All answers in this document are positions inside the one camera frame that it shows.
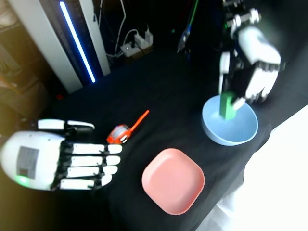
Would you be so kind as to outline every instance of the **robotic hand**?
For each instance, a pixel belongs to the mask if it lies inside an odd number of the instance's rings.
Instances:
[[[232,92],[232,106],[238,110],[246,100],[263,102],[267,98],[281,68],[281,57],[263,33],[252,26],[260,20],[257,10],[246,13],[242,0],[223,0],[223,9],[227,22],[218,91]]]
[[[0,151],[2,168],[15,182],[38,190],[91,190],[108,184],[117,172],[120,157],[114,154],[121,145],[69,141],[91,133],[93,124],[44,119],[38,129],[13,134]]]

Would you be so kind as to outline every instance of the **orange strap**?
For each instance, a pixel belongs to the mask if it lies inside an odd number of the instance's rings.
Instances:
[[[141,123],[141,121],[143,121],[143,119],[149,114],[149,112],[150,112],[149,110],[146,110],[146,112],[143,113],[143,115],[139,117],[137,122],[131,127],[130,129],[131,132],[135,130],[135,128],[139,125],[139,123]]]

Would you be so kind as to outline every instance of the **white floor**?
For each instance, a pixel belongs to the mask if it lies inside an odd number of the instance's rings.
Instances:
[[[197,231],[308,231],[308,105],[272,131]]]

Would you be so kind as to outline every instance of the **green cable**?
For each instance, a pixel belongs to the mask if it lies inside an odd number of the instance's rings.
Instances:
[[[194,15],[196,14],[196,11],[197,11],[198,2],[199,2],[199,0],[196,0],[196,3],[194,5],[194,9],[193,9],[193,12],[192,12],[193,14],[192,14],[191,20],[189,22],[190,26],[193,24],[193,19],[194,19]]]

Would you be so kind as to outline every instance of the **green block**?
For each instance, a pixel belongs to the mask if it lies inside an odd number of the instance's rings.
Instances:
[[[220,110],[219,114],[225,120],[234,119],[236,116],[236,111],[232,107],[232,99],[234,98],[234,94],[232,92],[222,93],[220,96]]]

